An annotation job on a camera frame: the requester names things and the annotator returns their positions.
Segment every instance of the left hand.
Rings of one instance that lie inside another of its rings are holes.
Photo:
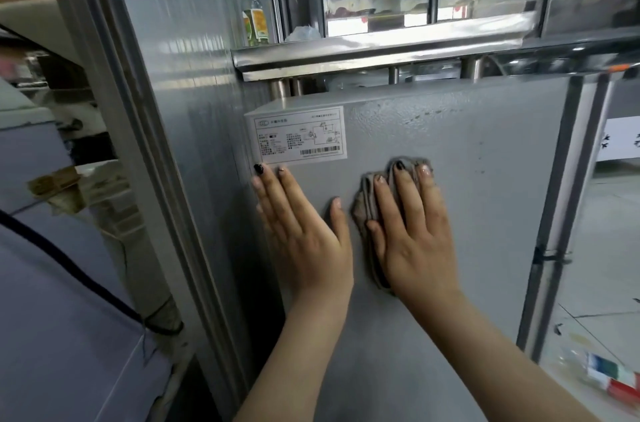
[[[353,289],[353,253],[347,217],[340,199],[331,204],[333,231],[318,215],[287,168],[276,176],[257,164],[252,179],[264,227],[286,252],[294,274],[294,302],[338,302],[346,307]]]

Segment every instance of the floor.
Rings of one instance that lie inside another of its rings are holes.
[[[564,346],[583,346],[640,371],[640,162],[598,164],[574,253],[540,365],[601,420],[637,422],[640,410],[583,385],[559,356]]]

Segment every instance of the glass bottle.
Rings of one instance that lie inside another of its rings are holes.
[[[264,45],[269,42],[267,19],[260,0],[242,0],[242,18],[249,46]]]

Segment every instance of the metal rail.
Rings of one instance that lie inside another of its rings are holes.
[[[536,25],[534,12],[421,27],[279,43],[233,52],[245,82],[515,50]]]

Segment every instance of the black cable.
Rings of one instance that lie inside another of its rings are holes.
[[[146,327],[151,331],[157,334],[162,334],[164,336],[175,336],[179,334],[180,331],[182,331],[182,328],[184,327],[184,324],[182,322],[180,322],[180,326],[176,329],[168,329],[152,324],[147,324],[142,316],[136,313],[118,297],[114,296],[111,292],[109,292],[108,289],[101,286],[100,284],[98,284],[98,282],[94,281],[91,277],[86,275],[82,271],[82,269],[80,269],[76,265],[76,263],[73,262],[71,258],[62,250],[57,248],[53,243],[44,238],[41,234],[23,224],[22,222],[20,222],[20,220],[13,218],[3,210],[0,210],[0,225],[8,228],[15,234],[21,236],[24,240],[27,240],[29,243],[42,250],[57,264],[59,264],[60,267],[66,270],[67,273],[69,273],[76,281],[80,282],[84,287],[115,307],[127,318],[130,318],[133,321],[140,323],[143,327]]]

